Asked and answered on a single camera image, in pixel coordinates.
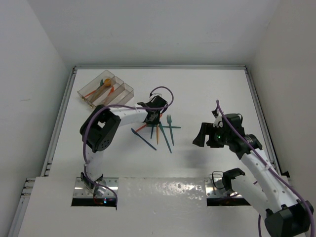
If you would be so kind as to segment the dark blue plastic spoon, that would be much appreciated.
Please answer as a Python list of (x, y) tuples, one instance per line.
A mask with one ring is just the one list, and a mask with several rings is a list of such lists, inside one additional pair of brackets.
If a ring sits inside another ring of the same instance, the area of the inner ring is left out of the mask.
[(100, 94), (102, 94), (102, 91), (99, 93), (92, 94), (92, 97), (90, 98), (90, 102), (93, 103), (100, 96)]

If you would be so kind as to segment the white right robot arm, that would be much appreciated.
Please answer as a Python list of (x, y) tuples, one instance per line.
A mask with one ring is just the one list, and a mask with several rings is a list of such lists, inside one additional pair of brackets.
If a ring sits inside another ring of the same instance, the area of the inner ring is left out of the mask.
[(223, 148), (228, 146), (249, 169), (251, 181), (240, 168), (223, 172), (214, 188), (225, 194), (238, 193), (263, 218), (272, 237), (294, 237), (314, 231), (311, 218), (313, 206), (289, 188), (272, 167), (262, 145), (253, 134), (246, 134), (240, 114), (215, 114), (214, 123), (203, 122), (193, 144), (199, 147)]

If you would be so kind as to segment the yellow-orange plastic spoon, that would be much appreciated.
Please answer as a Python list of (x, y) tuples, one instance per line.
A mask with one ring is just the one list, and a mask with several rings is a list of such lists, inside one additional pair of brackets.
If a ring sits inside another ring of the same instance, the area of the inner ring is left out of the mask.
[(102, 91), (102, 94), (108, 89), (108, 87), (111, 86), (111, 79), (109, 79), (109, 78), (105, 79), (103, 86), (104, 86), (104, 89), (103, 89), (103, 91)]

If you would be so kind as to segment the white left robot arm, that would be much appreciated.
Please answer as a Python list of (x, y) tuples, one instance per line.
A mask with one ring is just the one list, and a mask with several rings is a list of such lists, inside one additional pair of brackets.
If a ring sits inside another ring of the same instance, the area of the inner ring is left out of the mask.
[(103, 177), (100, 170), (103, 152), (111, 144), (117, 129), (138, 122), (157, 125), (160, 115), (168, 107), (167, 101), (156, 95), (149, 102), (139, 102), (135, 106), (99, 105), (94, 109), (79, 131), (82, 135), (84, 159), (81, 179), (88, 188), (95, 188), (96, 181)]

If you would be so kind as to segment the orange-red plastic fork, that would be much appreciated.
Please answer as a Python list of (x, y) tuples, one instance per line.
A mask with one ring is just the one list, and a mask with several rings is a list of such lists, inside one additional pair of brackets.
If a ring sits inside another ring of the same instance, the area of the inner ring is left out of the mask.
[(114, 90), (115, 90), (115, 88), (114, 88), (114, 86), (112, 86), (110, 92), (108, 93), (108, 95), (106, 96), (106, 98), (103, 100), (102, 104), (104, 104), (104, 105), (107, 105), (107, 104), (108, 104), (109, 97), (110, 97), (111, 94), (114, 92)]

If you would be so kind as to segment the yellow-orange plastic fork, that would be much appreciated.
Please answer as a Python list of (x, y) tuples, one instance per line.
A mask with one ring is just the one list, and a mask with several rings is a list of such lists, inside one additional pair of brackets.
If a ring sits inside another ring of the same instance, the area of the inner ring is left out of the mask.
[(159, 124), (156, 125), (156, 142), (159, 144)]

